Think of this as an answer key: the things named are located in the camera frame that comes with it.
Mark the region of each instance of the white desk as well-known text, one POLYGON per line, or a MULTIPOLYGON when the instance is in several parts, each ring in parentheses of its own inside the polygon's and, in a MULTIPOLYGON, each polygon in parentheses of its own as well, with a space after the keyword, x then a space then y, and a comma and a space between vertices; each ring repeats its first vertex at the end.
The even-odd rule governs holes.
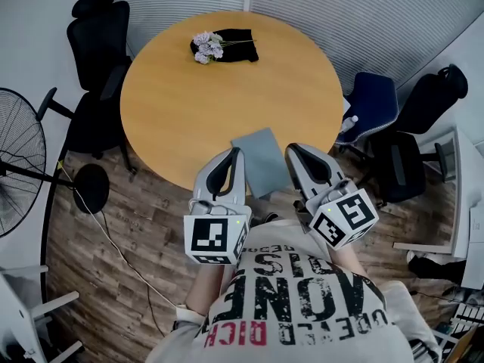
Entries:
POLYGON ((480 275, 484 273, 484 244, 469 243, 470 208, 481 201, 484 195, 484 158, 469 141, 467 136, 455 128, 451 132, 424 144, 422 154, 433 152, 434 144, 448 144, 452 141, 455 152, 455 214, 454 227, 449 245, 433 246, 423 244, 403 244, 395 242, 393 247, 402 250, 416 250, 428 253, 444 253, 457 258, 467 258, 462 287, 481 289, 480 275))

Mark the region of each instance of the floor fan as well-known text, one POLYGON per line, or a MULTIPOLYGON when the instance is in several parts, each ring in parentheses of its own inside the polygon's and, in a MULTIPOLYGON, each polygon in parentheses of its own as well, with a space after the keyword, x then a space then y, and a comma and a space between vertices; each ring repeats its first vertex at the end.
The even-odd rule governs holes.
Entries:
POLYGON ((0 88, 0 237, 25 219, 43 182, 72 188, 84 213, 97 213, 106 203, 109 179, 102 167, 88 164, 66 181, 47 175, 45 161, 44 130, 36 111, 18 93, 0 88))

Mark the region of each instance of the white chair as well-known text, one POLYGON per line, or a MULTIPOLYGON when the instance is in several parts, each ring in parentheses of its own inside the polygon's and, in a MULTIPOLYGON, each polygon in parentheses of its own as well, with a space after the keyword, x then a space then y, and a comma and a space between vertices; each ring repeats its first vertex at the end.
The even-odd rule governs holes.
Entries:
MULTIPOLYGON (((0 319, 3 324, 7 324, 17 342, 26 351, 24 357, 31 358, 36 363, 48 363, 40 346, 36 328, 40 324, 45 324, 51 318, 44 318, 43 315, 56 308, 59 308, 71 301, 79 298, 79 292, 71 292, 65 296, 53 299, 34 308, 28 309, 19 299, 10 284, 3 275, 12 277, 23 277, 32 274, 46 273, 47 266, 32 266, 29 268, 19 268, 0 271, 0 319)), ((62 352, 50 363, 60 363, 65 361, 75 351, 82 347, 82 343, 77 341, 67 350, 62 352)))

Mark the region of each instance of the white cable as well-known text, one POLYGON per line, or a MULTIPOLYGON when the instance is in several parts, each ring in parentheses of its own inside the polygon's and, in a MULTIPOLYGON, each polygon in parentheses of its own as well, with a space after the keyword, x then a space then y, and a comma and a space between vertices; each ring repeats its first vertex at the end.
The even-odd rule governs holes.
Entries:
MULTIPOLYGON (((71 182, 73 182, 73 180, 70 178, 69 174, 66 172, 66 170, 64 169, 64 166, 61 164, 60 161, 58 161, 60 167, 62 168, 62 170, 64 171, 64 173, 66 174, 66 176, 69 178, 69 180, 71 182)), ((151 285, 148 281, 146 281, 144 279, 144 277, 133 267, 133 265, 131 265, 129 263, 129 261, 126 259, 126 257, 124 256, 124 254, 121 252, 121 250, 119 249, 118 245, 116 245, 113 240, 111 239, 111 237, 107 234, 107 232, 104 230, 103 226, 101 225, 101 223, 99 223, 99 221, 96 219, 96 217, 94 216, 94 214, 91 212, 91 210, 89 209, 89 207, 87 206, 87 204, 85 204, 85 201, 84 199, 82 198, 81 194, 79 193, 79 191, 76 189, 76 187, 74 187, 74 191, 79 195, 79 197, 81 198, 81 201, 82 203, 84 204, 84 207, 89 211, 89 213, 91 214, 92 218, 95 220, 95 222, 98 224, 98 226, 100 227, 100 229, 102 230, 102 232, 104 233, 104 235, 106 236, 106 238, 109 240, 109 242, 111 242, 111 244, 116 248, 116 250, 118 250, 118 253, 119 255, 121 256, 121 258, 123 259, 124 262, 126 262, 126 264, 136 273, 136 275, 140 278, 140 280, 142 280, 147 286, 149 286, 151 289, 153 289, 162 299, 164 299, 165 301, 168 302, 168 304, 170 304, 173 308, 176 308, 176 305, 173 304, 172 301, 170 301, 169 299, 167 299, 163 294, 161 294, 157 288, 155 288, 153 285, 151 285)))

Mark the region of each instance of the desk leg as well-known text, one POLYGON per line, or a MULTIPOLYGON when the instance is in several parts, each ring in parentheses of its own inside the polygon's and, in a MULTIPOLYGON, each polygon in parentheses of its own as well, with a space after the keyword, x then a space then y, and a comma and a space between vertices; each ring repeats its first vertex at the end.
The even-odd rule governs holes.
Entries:
POLYGON ((450 246, 404 244, 402 242, 394 242, 393 249, 421 251, 424 253, 452 254, 452 248, 450 246))

